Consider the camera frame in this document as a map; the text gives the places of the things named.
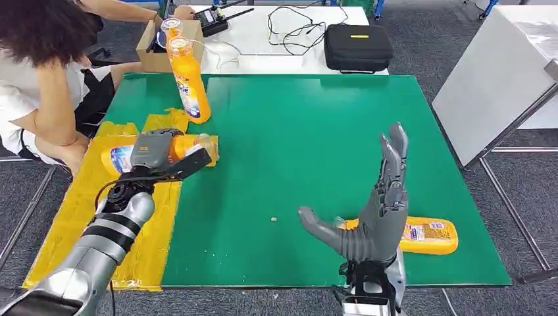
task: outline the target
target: human hand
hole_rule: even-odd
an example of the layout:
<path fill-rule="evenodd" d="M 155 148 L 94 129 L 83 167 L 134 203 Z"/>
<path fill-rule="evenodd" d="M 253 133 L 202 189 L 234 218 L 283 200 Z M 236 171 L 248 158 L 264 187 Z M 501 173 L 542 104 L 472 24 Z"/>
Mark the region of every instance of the human hand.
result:
<path fill-rule="evenodd" d="M 80 64 L 82 67 L 84 68 L 91 68 L 91 61 L 87 58 L 87 56 L 82 55 L 77 61 L 76 63 Z"/>
<path fill-rule="evenodd" d="M 172 15 L 179 20 L 193 20 L 195 11 L 189 5 L 179 5 Z"/>

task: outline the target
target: walkie-talkie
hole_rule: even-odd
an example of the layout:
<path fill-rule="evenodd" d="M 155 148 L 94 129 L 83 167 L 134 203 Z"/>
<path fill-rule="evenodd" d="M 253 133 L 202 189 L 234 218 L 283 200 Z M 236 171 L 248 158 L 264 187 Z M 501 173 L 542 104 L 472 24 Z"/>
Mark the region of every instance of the walkie-talkie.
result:
<path fill-rule="evenodd" d="M 253 11 L 254 8 L 239 12 L 237 14 L 233 14 L 232 16 L 229 17 L 226 17 L 222 12 L 222 10 L 225 8 L 228 8 L 232 5 L 237 5 L 239 3 L 243 3 L 245 1 L 247 0 L 238 0 L 238 1 L 231 2 L 227 5 L 223 5 L 221 7 L 212 5 L 211 8 L 209 9 L 196 12 L 193 16 L 194 19 L 198 20 L 201 24 L 201 32 L 203 33 L 203 37 L 206 38 L 208 36 L 212 36 L 213 34 L 219 33 L 221 31 L 225 31 L 226 29 L 228 29 L 228 21 L 231 18 L 235 18 L 239 15 L 243 15 L 245 13 Z"/>

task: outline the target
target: robotic arm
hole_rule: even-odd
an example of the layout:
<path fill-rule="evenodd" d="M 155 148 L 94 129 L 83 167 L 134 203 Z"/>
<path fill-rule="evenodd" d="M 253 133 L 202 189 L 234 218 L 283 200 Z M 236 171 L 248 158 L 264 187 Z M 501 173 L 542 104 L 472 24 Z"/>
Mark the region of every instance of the robotic arm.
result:
<path fill-rule="evenodd" d="M 111 182 L 115 185 L 97 206 L 68 256 L 35 288 L 4 307 L 0 315 L 95 315 L 114 270 L 153 214 L 155 184 L 181 181 L 211 162 L 206 149 L 195 145 L 183 159 L 169 163 L 168 149 L 177 134 L 181 132 L 167 129 L 138 136 L 131 156 L 132 170 Z"/>
<path fill-rule="evenodd" d="M 302 226 L 347 259 L 340 274 L 351 287 L 344 315 L 400 315 L 405 268 L 399 242 L 407 220 L 404 190 L 408 139 L 399 123 L 390 126 L 389 141 L 380 135 L 380 176 L 353 230 L 333 227 L 309 207 L 298 210 Z"/>

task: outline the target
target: bottle cap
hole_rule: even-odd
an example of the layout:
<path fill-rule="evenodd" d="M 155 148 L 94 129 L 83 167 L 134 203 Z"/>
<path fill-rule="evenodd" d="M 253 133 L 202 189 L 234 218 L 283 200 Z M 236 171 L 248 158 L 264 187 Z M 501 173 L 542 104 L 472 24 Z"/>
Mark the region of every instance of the bottle cap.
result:
<path fill-rule="evenodd" d="M 161 24 L 161 30 L 167 37 L 175 37 L 182 35 L 182 22 L 177 18 L 168 18 Z"/>
<path fill-rule="evenodd" d="M 173 38 L 168 43 L 167 51 L 175 57 L 191 55 L 191 41 L 183 37 Z"/>

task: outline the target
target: yellow tape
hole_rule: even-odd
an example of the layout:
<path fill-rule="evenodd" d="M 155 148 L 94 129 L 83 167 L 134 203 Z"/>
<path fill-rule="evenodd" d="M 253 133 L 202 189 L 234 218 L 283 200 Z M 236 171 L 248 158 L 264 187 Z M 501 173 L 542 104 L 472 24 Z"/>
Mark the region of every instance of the yellow tape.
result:
<path fill-rule="evenodd" d="M 184 111 L 170 109 L 168 112 L 167 115 L 149 115 L 143 131 L 177 128 L 185 132 L 188 120 Z M 132 123 L 115 125 L 104 122 L 101 125 L 97 136 L 89 145 L 80 172 L 66 192 L 53 225 L 23 282 L 24 288 L 35 286 L 65 258 L 93 217 L 93 200 L 97 191 L 105 183 L 115 180 L 116 177 L 110 174 L 100 160 L 101 153 L 114 147 L 133 144 L 131 138 L 123 136 L 137 135 L 138 129 Z M 101 197 L 105 197 L 107 192 L 108 189 Z M 155 186 L 155 212 L 136 238 L 126 259 L 116 269 L 113 276 L 116 289 L 161 290 L 161 278 L 165 269 L 179 193 L 179 182 L 160 183 Z"/>

